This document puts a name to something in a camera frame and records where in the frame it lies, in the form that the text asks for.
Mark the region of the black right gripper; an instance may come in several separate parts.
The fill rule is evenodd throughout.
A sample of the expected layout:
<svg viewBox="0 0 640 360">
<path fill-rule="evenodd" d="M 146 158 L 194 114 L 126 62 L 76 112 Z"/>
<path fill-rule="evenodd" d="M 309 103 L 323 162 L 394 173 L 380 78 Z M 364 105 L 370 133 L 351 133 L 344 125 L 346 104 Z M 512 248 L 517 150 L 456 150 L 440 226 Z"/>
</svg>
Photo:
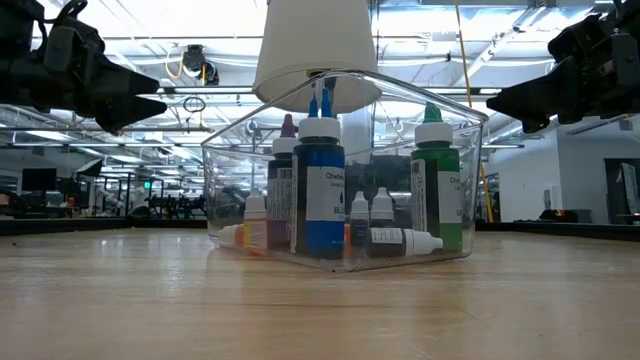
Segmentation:
<svg viewBox="0 0 640 360">
<path fill-rule="evenodd" d="M 509 116 L 528 116 L 524 133 L 585 117 L 640 114 L 640 9 L 589 15 L 548 45 L 557 66 L 486 101 Z"/>
</svg>

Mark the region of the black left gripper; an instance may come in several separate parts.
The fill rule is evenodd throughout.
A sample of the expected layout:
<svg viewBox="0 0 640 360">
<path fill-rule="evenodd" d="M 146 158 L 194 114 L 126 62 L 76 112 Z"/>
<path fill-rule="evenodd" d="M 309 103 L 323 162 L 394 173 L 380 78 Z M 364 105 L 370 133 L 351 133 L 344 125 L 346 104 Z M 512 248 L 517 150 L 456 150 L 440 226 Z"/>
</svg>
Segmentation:
<svg viewBox="0 0 640 360">
<path fill-rule="evenodd" d="M 47 19 L 42 9 L 0 9 L 0 104 L 53 108 L 94 117 L 106 132 L 163 114 L 164 102 L 125 95 L 153 94 L 151 77 L 111 62 L 96 29 L 62 9 Z"/>
</svg>

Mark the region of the large green food coloring bottle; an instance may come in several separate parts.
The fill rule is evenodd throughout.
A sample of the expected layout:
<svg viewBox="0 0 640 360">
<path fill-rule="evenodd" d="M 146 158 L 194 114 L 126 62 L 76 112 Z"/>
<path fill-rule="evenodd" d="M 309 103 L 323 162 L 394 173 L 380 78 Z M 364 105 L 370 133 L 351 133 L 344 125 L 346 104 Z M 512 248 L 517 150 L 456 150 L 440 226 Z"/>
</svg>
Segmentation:
<svg viewBox="0 0 640 360">
<path fill-rule="evenodd" d="M 423 122 L 414 129 L 411 152 L 412 228 L 443 241 L 443 249 L 463 248 L 459 152 L 452 147 L 453 128 L 439 107 L 425 105 Z"/>
</svg>

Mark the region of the small orange food coloring bottle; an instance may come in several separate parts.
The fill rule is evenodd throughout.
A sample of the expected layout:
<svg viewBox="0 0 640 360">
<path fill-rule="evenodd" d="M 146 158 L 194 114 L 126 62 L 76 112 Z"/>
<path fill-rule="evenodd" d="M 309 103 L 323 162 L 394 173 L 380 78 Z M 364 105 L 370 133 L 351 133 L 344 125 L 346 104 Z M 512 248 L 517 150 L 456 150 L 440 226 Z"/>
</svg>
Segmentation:
<svg viewBox="0 0 640 360">
<path fill-rule="evenodd" d="M 229 225 L 217 232 L 217 239 L 222 246 L 237 249 L 245 248 L 244 225 Z"/>
</svg>

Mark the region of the large purple food coloring bottle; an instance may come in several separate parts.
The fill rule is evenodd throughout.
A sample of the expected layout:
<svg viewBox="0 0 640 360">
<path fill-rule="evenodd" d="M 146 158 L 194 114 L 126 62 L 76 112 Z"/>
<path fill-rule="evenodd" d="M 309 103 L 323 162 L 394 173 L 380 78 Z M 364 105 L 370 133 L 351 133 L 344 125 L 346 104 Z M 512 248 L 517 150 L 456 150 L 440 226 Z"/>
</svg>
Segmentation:
<svg viewBox="0 0 640 360">
<path fill-rule="evenodd" d="M 280 136 L 273 141 L 273 159 L 268 162 L 267 177 L 267 245 L 270 250 L 290 244 L 289 220 L 292 206 L 292 158 L 298 145 L 291 114 L 286 114 Z"/>
</svg>

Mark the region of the small yellow food coloring bottle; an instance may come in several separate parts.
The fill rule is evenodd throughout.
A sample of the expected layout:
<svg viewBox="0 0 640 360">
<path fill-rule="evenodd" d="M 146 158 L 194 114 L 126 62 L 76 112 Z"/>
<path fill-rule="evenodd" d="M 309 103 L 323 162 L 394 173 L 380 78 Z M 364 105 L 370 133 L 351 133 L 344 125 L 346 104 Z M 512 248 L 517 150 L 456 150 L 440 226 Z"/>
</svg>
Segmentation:
<svg viewBox="0 0 640 360">
<path fill-rule="evenodd" d="M 267 252 L 267 212 L 265 199 L 257 188 L 246 198 L 243 221 L 243 246 L 251 252 Z"/>
</svg>

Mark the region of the small black food coloring bottle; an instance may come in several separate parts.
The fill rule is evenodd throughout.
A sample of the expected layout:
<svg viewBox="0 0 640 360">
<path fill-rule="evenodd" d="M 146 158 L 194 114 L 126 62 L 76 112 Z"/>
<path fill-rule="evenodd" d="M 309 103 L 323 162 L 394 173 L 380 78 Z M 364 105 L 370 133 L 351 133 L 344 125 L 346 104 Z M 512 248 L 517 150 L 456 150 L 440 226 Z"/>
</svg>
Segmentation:
<svg viewBox="0 0 640 360">
<path fill-rule="evenodd" d="M 429 255 L 443 248 L 443 240 L 429 232 L 401 228 L 370 228 L 364 243 L 369 258 Z"/>
</svg>

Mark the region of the small blue food coloring bottle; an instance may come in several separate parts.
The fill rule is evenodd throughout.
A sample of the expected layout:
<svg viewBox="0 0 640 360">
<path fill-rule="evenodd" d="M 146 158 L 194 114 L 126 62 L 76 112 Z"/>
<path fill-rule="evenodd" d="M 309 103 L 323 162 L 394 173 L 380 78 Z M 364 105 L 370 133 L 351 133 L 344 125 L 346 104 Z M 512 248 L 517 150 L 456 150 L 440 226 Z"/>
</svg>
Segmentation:
<svg viewBox="0 0 640 360">
<path fill-rule="evenodd" d="M 369 203 L 364 197 L 364 193 L 362 191 L 358 191 L 351 203 L 351 213 L 349 218 L 351 245 L 353 247 L 363 246 L 367 237 L 369 220 Z"/>
</svg>

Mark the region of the large blue food coloring bottle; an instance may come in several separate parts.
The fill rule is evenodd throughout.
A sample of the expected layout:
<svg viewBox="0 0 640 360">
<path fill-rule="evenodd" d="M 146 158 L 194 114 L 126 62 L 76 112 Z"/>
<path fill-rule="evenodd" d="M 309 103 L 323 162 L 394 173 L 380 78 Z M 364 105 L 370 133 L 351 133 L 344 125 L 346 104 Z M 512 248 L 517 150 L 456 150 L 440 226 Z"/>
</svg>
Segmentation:
<svg viewBox="0 0 640 360">
<path fill-rule="evenodd" d="M 293 200 L 290 249 L 317 259 L 343 256 L 345 223 L 345 151 L 341 125 L 332 115 L 330 90 L 312 99 L 299 123 L 293 149 Z"/>
</svg>

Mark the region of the black overhead device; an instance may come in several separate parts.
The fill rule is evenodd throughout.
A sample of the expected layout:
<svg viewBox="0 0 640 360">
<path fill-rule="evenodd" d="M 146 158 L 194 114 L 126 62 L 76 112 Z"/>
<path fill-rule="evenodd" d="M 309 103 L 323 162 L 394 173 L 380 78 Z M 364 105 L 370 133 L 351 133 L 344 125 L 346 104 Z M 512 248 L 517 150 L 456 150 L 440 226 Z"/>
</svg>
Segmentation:
<svg viewBox="0 0 640 360">
<path fill-rule="evenodd" d="M 206 59 L 202 45 L 188 45 L 182 53 L 182 70 L 202 86 L 218 86 L 220 77 L 213 62 Z"/>
</svg>

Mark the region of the dark glass door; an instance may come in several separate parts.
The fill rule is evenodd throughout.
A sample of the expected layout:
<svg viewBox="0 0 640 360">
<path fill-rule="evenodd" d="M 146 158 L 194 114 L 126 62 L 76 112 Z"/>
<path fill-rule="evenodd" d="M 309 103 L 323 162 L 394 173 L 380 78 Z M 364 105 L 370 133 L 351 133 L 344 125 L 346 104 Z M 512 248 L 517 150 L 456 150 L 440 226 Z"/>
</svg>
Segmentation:
<svg viewBox="0 0 640 360">
<path fill-rule="evenodd" d="M 607 209 L 615 225 L 640 225 L 640 159 L 605 159 Z"/>
</svg>

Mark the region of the black monitor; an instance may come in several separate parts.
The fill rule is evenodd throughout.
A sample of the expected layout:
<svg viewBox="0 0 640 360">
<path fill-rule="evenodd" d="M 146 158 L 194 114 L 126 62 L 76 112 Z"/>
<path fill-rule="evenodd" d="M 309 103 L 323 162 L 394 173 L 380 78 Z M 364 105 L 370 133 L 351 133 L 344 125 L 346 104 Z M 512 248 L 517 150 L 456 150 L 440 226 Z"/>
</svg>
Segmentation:
<svg viewBox="0 0 640 360">
<path fill-rule="evenodd" d="M 53 191 L 56 188 L 56 168 L 24 168 L 22 170 L 22 191 Z"/>
</svg>

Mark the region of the clear plastic bin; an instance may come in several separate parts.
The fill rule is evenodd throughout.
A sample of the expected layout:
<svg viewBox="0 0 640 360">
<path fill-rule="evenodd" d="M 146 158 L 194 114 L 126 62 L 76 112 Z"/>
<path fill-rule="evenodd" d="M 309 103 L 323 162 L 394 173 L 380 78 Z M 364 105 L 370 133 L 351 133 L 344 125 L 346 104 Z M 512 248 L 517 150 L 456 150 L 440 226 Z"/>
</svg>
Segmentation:
<svg viewBox="0 0 640 360">
<path fill-rule="evenodd" d="M 312 99 L 322 100 L 322 90 L 330 90 L 332 115 L 341 125 L 340 145 L 345 151 L 345 224 L 349 224 L 351 203 L 358 191 L 371 204 L 379 187 L 385 187 L 393 200 L 393 228 L 412 229 L 411 152 L 415 149 L 414 129 L 423 122 L 425 105 L 439 107 L 443 121 L 453 128 L 452 147 L 459 152 L 461 195 L 463 200 L 463 248 L 459 252 L 442 249 L 429 255 L 369 258 L 362 247 L 353 247 L 350 259 L 317 259 L 284 249 L 265 254 L 248 249 L 246 253 L 266 256 L 331 272 L 353 272 L 410 264 L 457 260 L 473 249 L 475 207 L 486 116 L 434 89 L 423 89 L 382 74 L 360 70 L 318 73 L 308 81 L 261 102 L 244 117 L 225 126 L 205 140 L 205 196 L 208 231 L 212 241 L 222 246 L 217 232 L 225 226 L 243 224 L 246 198 L 257 188 L 267 199 L 268 162 L 273 159 L 272 144 L 280 136 L 286 114 L 291 114 L 298 139 L 299 123 L 309 115 Z"/>
</svg>

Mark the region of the silver table lamp white shade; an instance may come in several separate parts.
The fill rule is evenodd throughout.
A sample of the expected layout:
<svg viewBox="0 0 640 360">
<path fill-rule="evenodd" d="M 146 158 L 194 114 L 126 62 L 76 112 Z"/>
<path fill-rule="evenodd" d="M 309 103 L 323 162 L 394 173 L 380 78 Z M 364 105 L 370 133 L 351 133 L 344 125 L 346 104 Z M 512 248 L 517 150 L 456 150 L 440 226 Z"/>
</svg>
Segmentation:
<svg viewBox="0 0 640 360">
<path fill-rule="evenodd" d="M 264 103 L 318 73 L 377 72 L 366 0 L 268 0 L 253 93 Z"/>
</svg>

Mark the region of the black aluminium table frame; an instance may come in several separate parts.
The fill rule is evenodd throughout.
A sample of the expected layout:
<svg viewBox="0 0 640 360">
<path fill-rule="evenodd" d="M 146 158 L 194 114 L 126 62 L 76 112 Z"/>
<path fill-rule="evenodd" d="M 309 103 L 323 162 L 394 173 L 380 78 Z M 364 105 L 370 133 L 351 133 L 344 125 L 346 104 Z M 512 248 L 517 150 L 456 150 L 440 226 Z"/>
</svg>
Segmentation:
<svg viewBox="0 0 640 360">
<path fill-rule="evenodd" d="M 0 236 L 98 231 L 125 228 L 206 229 L 206 220 L 135 218 L 0 219 Z M 478 223 L 476 231 L 522 232 L 555 236 L 640 242 L 640 226 L 579 223 L 514 222 Z"/>
</svg>

